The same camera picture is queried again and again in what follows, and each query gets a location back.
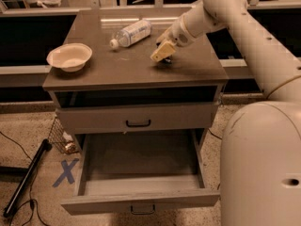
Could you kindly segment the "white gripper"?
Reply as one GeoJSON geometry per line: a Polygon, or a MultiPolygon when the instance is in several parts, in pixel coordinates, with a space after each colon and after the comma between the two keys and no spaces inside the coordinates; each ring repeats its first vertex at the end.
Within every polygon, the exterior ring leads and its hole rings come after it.
{"type": "Polygon", "coordinates": [[[160,45],[150,56],[154,62],[160,62],[176,52],[175,45],[170,40],[177,46],[184,47],[188,45],[189,38],[184,27],[183,16],[180,16],[170,28],[156,39],[156,43],[160,45]]]}

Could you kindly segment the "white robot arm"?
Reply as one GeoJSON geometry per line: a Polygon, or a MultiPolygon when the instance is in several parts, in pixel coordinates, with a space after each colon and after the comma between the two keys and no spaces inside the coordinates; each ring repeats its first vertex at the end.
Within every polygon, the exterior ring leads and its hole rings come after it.
{"type": "Polygon", "coordinates": [[[200,0],[156,41],[159,62],[227,28],[264,96],[229,120],[220,153],[222,226],[301,226],[300,61],[247,11],[246,0],[200,0]]]}

